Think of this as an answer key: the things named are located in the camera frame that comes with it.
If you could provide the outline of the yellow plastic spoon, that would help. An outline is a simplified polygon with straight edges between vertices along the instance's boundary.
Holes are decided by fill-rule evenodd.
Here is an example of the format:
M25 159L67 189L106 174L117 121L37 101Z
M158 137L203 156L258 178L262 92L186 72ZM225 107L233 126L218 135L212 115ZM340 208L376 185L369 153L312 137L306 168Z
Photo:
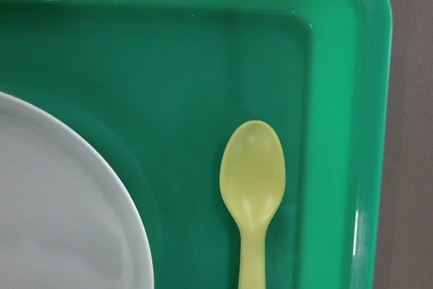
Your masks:
M239 288L265 288L265 240L286 188L281 142L267 123L250 120L231 135L221 160L221 197L240 233Z

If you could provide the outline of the green plastic tray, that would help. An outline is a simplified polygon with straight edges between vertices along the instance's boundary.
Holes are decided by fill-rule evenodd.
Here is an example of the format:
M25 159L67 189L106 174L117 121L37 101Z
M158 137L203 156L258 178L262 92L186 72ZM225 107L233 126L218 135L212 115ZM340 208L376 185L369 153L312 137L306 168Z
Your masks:
M1 0L1 90L69 125L143 218L157 288L236 288L233 131L277 132L268 288L373 284L389 0Z

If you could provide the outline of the white round plate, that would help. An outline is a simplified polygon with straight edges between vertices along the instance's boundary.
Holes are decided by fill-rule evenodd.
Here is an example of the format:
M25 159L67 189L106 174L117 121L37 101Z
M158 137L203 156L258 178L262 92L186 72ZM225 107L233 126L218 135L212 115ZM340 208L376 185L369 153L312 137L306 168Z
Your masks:
M1 287L153 288L143 222L103 157L1 94Z

